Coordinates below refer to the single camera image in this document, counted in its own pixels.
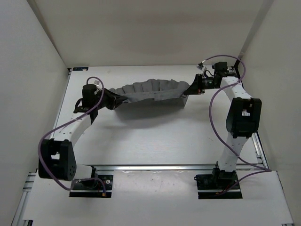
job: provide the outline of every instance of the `white table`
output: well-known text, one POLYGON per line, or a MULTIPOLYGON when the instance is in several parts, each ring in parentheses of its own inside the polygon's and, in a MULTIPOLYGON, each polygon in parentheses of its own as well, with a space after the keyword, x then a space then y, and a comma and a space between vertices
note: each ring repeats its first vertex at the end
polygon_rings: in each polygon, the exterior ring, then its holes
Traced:
MULTIPOLYGON (((36 176, 24 213, 32 226, 281 226, 293 223, 276 172, 240 184, 243 199, 199 200, 197 171, 115 171, 112 197, 69 198, 36 176)), ((239 171, 238 177, 248 174, 239 171)))
MULTIPOLYGON (((110 89, 148 79, 174 79, 191 84, 199 72, 195 66, 89 67, 88 71, 73 71, 57 125, 71 118, 74 105, 81 98, 82 86, 90 76, 99 77, 110 89)), ((75 145, 77 163, 215 164, 223 151, 223 144, 213 133, 208 116, 209 102, 215 91, 189 96, 183 109, 163 106, 127 111, 101 109, 93 125, 75 145)), ((227 138, 225 122, 229 107, 229 99, 221 92, 214 102, 213 119, 223 139, 227 138)), ((241 157, 257 163, 252 139, 245 144, 241 157)))
MULTIPOLYGON (((194 66, 89 67, 88 71, 73 71, 57 124, 69 120, 75 102, 81 97, 81 88, 90 76, 101 78, 107 88, 118 88, 152 78, 191 84, 198 72, 194 66)), ((77 142, 75 156, 81 164, 110 165, 111 169, 125 166, 124 170, 106 172, 114 175, 112 197, 69 198, 68 192, 53 180, 36 176, 23 219, 33 220, 33 226, 281 226, 292 223, 276 172, 241 182, 243 199, 198 199, 193 178, 211 171, 187 170, 188 164, 212 169, 223 150, 208 118, 213 93, 214 90, 208 90, 205 95, 190 96, 183 109, 161 106, 119 113, 100 110, 96 121, 77 142), (184 171, 171 170, 179 164, 185 165, 184 171), (151 169, 149 165, 158 165, 158 170, 145 171, 151 169), (141 171, 126 170, 134 168, 141 171)), ((213 107, 216 128, 224 139, 229 106, 230 101, 221 93, 213 107)), ((244 146, 241 156, 257 163, 252 139, 244 146)), ((248 173, 238 170, 238 178, 248 173)))

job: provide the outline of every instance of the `black mounting plate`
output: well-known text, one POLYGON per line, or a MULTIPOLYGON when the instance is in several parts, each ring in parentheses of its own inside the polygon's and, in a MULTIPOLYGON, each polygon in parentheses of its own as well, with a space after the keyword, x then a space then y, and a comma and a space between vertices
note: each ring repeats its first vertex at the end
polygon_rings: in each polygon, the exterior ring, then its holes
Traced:
POLYGON ((194 177, 197 182, 198 187, 198 199, 242 199, 241 191, 232 191, 240 189, 239 183, 233 187, 230 191, 222 195, 216 195, 216 192, 212 190, 222 191, 228 185, 232 186, 237 180, 238 177, 235 175, 234 182, 232 184, 225 184, 225 186, 217 186, 216 181, 212 174, 198 174, 194 177))
MULTIPOLYGON (((214 189, 225 189, 228 184, 224 187, 218 187, 214 181, 212 174, 198 174, 194 177, 194 180, 197 182, 198 190, 214 190, 214 189)), ((234 182, 238 180, 237 175, 235 175, 234 182)), ((240 189, 239 183, 232 189, 240 189)))
POLYGON ((98 175, 104 183, 106 189, 106 197, 102 194, 103 185, 101 183, 95 183, 92 186, 86 186, 82 183, 76 183, 73 190, 70 191, 69 197, 85 197, 85 198, 111 198, 113 187, 113 175, 98 175))

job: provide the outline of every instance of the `cable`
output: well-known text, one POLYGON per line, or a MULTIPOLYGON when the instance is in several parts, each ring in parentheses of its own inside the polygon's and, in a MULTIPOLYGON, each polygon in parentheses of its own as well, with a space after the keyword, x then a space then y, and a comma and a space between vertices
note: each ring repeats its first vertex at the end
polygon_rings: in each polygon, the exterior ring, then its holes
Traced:
POLYGON ((237 158, 238 158, 239 160, 241 160, 243 163, 245 163, 245 164, 247 164, 247 165, 253 166, 253 167, 258 168, 258 169, 261 169, 261 170, 263 170, 263 171, 256 172, 256 173, 250 173, 250 174, 248 174, 248 175, 242 177, 242 178, 241 178, 240 180, 238 180, 235 184, 233 184, 230 188, 228 188, 228 189, 222 191, 221 193, 219 193, 219 194, 217 194, 217 195, 225 194, 225 193, 228 192, 231 188, 233 188, 235 185, 237 185, 240 181, 242 181, 243 179, 245 179, 245 178, 247 178, 247 177, 249 177, 249 176, 252 176, 252 175, 255 175, 255 174, 259 174, 259 173, 271 172, 271 171, 272 171, 272 170, 270 170, 270 169, 268 169, 268 168, 261 167, 261 166, 257 166, 257 165, 255 165, 255 164, 252 164, 252 163, 249 163, 249 162, 243 160, 243 159, 239 156, 239 154, 237 154, 237 153, 233 150, 233 148, 232 148, 231 146, 229 146, 229 145, 221 138, 221 136, 218 134, 218 132, 217 132, 217 130, 216 130, 216 128, 215 128, 215 125, 214 125, 213 119, 212 119, 212 105, 213 105, 213 100, 214 100, 214 98, 215 98, 215 97, 217 96, 217 94, 218 94, 219 92, 221 92, 222 90, 224 90, 224 89, 226 89, 226 88, 229 88, 229 87, 231 87, 231 86, 236 86, 237 84, 239 84, 239 83, 242 81, 242 79, 244 78, 245 74, 246 74, 246 65, 245 65, 245 63, 244 63, 241 59, 239 59, 238 57, 231 56, 231 55, 215 55, 215 56, 211 56, 211 57, 209 57, 209 58, 203 60, 203 61, 199 64, 199 66, 202 66, 202 65, 204 64, 204 62, 207 61, 207 60, 210 60, 210 59, 215 58, 215 57, 221 57, 221 56, 222 56, 222 57, 230 57, 230 58, 233 58, 233 59, 238 60, 238 61, 242 64, 242 66, 243 66, 243 68, 244 68, 244 72, 243 72, 242 76, 240 77, 240 79, 239 79, 237 82, 235 82, 235 83, 233 83, 233 84, 230 84, 230 85, 227 85, 227 86, 224 86, 224 87, 220 88, 219 90, 217 90, 217 91, 213 94, 213 96, 212 96, 212 98, 211 98, 211 100, 210 100, 210 104, 209 104, 209 120, 210 120, 211 127, 212 127, 212 129, 213 129, 213 132, 214 132, 215 135, 217 136, 217 138, 218 138, 218 139, 219 139, 219 140, 220 140, 227 148, 229 148, 229 150, 232 151, 232 152, 237 156, 237 158))
POLYGON ((83 98, 80 98, 77 100, 77 102, 75 103, 75 109, 79 106, 80 102, 82 101, 83 98))
POLYGON ((229 187, 230 187, 230 184, 229 184, 229 185, 227 185, 227 186, 224 188, 224 190, 222 190, 221 192, 217 192, 216 194, 220 194, 220 193, 222 193, 222 192, 226 191, 226 190, 227 190, 229 187))
POLYGON ((104 85, 103 85, 103 82, 102 82, 99 78, 93 76, 93 77, 89 77, 89 78, 87 79, 87 82, 86 82, 87 84, 88 84, 88 82, 89 82, 90 79, 97 79, 97 80, 100 81, 100 83, 101 83, 101 85, 102 85, 103 91, 102 91, 102 94, 101 94, 100 99, 99 99, 99 101, 97 102, 97 104, 96 104, 94 107, 92 107, 90 110, 88 110, 87 112, 83 113, 81 116, 77 117, 76 119, 73 119, 73 120, 71 120, 71 121, 69 121, 69 122, 67 122, 67 123, 65 123, 65 124, 63 124, 63 125, 61 125, 61 126, 59 126, 59 127, 56 127, 56 128, 54 128, 53 130, 47 132, 44 136, 42 136, 42 138, 41 138, 41 140, 39 141, 39 144, 38 144, 38 156, 39 156, 39 160, 40 160, 42 166, 44 167, 45 171, 46 171, 46 172, 50 175, 50 177, 51 177, 51 178, 52 178, 52 179, 53 179, 60 187, 62 187, 63 189, 65 189, 65 190, 67 190, 67 191, 71 191, 71 190, 74 188, 75 183, 77 183, 78 181, 98 180, 98 181, 101 182, 102 185, 103 185, 103 193, 106 194, 104 183, 103 183, 103 181, 102 181, 101 179, 99 179, 98 177, 95 177, 95 178, 85 178, 85 179, 81 179, 81 180, 72 180, 71 186, 70 186, 70 187, 66 187, 66 186, 63 185, 63 184, 55 177, 55 175, 50 171, 50 169, 49 169, 48 166, 46 165, 46 163, 45 163, 45 161, 44 161, 44 159, 43 159, 43 157, 42 157, 42 153, 41 153, 41 145, 42 145, 43 140, 44 140, 46 137, 48 137, 51 133, 57 131, 58 129, 61 129, 61 128, 65 127, 65 126, 68 126, 68 125, 74 123, 75 121, 77 121, 77 120, 83 118, 85 115, 88 115, 90 112, 92 112, 94 109, 96 109, 96 108, 98 107, 98 105, 101 103, 101 101, 103 100, 103 95, 104 95, 104 85))
POLYGON ((94 186, 94 187, 88 187, 88 186, 86 186, 86 185, 84 185, 86 188, 88 188, 88 189, 91 189, 91 190, 93 190, 93 189, 95 189, 97 186, 99 186, 99 181, 96 183, 96 185, 94 186))
POLYGON ((208 78, 209 76, 207 75, 207 72, 209 72, 209 74, 212 76, 212 77, 214 77, 214 75, 213 74, 211 74, 211 72, 209 71, 209 70, 205 70, 204 71, 204 75, 208 78))

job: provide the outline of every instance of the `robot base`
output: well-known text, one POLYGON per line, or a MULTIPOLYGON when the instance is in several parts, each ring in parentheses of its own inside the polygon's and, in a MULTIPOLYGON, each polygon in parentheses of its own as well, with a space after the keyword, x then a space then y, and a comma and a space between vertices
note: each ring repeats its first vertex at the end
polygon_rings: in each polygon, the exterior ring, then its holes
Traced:
POLYGON ((98 178, 104 182, 106 189, 106 197, 102 194, 103 186, 98 181, 82 181, 75 184, 69 197, 85 197, 85 198, 111 198, 113 187, 113 175, 98 175, 98 178))
POLYGON ((198 199, 241 199, 240 186, 237 184, 228 192, 217 195, 237 182, 236 172, 225 172, 218 167, 212 174, 198 174, 194 177, 198 187, 198 199))

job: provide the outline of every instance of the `white enclosure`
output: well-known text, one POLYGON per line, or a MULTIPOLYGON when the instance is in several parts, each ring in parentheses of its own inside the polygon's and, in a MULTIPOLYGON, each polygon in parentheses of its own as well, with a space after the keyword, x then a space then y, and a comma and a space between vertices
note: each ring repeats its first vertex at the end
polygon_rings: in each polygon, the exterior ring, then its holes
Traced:
POLYGON ((301 225, 301 2, 273 3, 243 58, 248 67, 244 85, 262 99, 259 135, 279 177, 294 222, 301 225))
MULTIPOLYGON (((199 171, 174 170, 181 164, 201 164, 209 171, 221 155, 223 145, 208 121, 210 90, 201 97, 190 96, 183 109, 161 109, 163 115, 147 109, 140 115, 100 110, 78 141, 75 157, 78 163, 115 170, 115 196, 71 200, 53 181, 36 177, 33 198, 21 212, 24 219, 34 219, 34 226, 83 225, 88 220, 104 225, 141 225, 148 220, 149 225, 173 226, 280 226, 294 221, 301 226, 300 7, 298 0, 1 1, 0 225, 11 224, 26 175, 37 168, 40 137, 70 118, 88 76, 100 77, 107 88, 152 78, 191 84, 198 73, 193 65, 229 54, 242 57, 247 66, 244 87, 262 100, 259 135, 274 170, 241 183, 242 200, 196 200, 191 178, 199 171), (75 66, 89 70, 68 76, 67 68, 75 66), (135 126, 136 120, 141 127, 135 126), (137 165, 146 170, 149 165, 174 166, 155 173, 129 172, 137 165), (169 184, 175 178, 177 191, 169 184), (131 191, 138 195, 135 200, 131 191), (141 218, 131 218, 129 207, 138 208, 141 218), (217 210, 224 221, 211 214, 217 210), (112 215, 114 211, 122 218, 112 215)), ((235 64, 224 57, 208 63, 218 61, 235 64)), ((229 105, 223 93, 214 104, 214 122, 224 139, 229 105)), ((242 157, 265 164, 256 136, 245 145, 242 157)), ((239 177, 246 169, 253 170, 238 162, 239 177)))
POLYGON ((194 65, 215 54, 238 56, 265 1, 35 2, 60 56, 73 67, 194 65))
POLYGON ((52 128, 68 71, 24 0, 0 2, 0 221, 10 225, 37 143, 52 128))

